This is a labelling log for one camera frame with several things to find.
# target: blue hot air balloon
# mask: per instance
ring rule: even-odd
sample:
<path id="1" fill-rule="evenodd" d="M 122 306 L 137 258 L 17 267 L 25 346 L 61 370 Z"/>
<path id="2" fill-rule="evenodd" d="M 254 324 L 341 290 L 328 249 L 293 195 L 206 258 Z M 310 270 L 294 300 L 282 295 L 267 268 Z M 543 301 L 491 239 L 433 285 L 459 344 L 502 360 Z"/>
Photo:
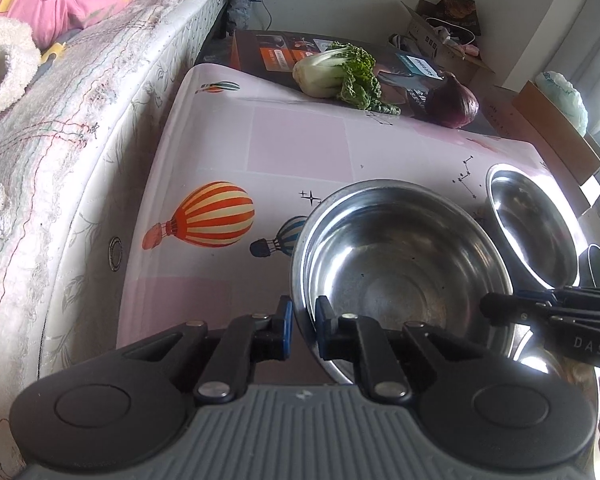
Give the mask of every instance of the blue hot air balloon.
<path id="1" fill-rule="evenodd" d="M 261 238 L 256 240 L 249 246 L 249 250 L 253 256 L 257 258 L 266 258 L 274 252 L 280 251 L 287 256 L 291 256 L 296 246 L 296 240 L 302 231 L 302 227 L 306 222 L 306 216 L 294 216 L 290 218 L 279 229 L 278 234 L 273 240 Z"/>

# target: orange striped hot air balloon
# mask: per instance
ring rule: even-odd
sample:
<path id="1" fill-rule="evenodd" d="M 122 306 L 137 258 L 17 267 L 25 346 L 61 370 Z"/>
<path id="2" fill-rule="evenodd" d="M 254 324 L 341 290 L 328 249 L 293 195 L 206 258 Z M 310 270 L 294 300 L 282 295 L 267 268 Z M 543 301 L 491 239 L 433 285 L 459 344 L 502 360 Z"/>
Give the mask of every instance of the orange striped hot air balloon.
<path id="1" fill-rule="evenodd" d="M 171 220 L 151 227 L 142 248 L 153 249 L 165 236 L 200 247 L 226 247 L 250 229 L 253 215 L 253 200 L 245 190 L 230 182 L 211 182 L 190 193 Z"/>

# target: onion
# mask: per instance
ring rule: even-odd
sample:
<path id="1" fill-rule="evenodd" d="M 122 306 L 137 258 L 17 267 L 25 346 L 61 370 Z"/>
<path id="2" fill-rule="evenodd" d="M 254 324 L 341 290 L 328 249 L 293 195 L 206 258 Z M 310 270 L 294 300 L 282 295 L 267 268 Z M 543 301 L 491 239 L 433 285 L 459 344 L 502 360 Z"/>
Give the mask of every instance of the onion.
<path id="1" fill-rule="evenodd" d="M 424 109 L 441 126 L 460 128 L 478 114 L 478 99 L 451 72 L 443 72 L 442 86 L 429 90 Z"/>

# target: curtain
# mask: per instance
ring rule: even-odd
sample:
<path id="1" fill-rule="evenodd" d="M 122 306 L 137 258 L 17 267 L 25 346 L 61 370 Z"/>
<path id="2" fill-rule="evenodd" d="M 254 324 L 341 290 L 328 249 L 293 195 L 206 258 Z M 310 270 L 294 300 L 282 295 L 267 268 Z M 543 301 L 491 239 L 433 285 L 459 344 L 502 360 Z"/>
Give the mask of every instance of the curtain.
<path id="1" fill-rule="evenodd" d="M 546 70 L 560 72 L 582 95 L 589 129 L 600 121 L 600 0 L 587 0 Z"/>

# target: bed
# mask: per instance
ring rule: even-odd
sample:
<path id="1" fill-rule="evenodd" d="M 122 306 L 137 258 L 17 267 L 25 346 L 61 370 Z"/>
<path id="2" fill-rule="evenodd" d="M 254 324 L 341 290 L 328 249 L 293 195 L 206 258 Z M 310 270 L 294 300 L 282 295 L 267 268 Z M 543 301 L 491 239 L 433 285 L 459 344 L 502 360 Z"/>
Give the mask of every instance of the bed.
<path id="1" fill-rule="evenodd" d="M 32 381 L 115 346 L 125 255 L 162 127 L 227 0 L 133 0 L 0 117 L 0 479 Z"/>

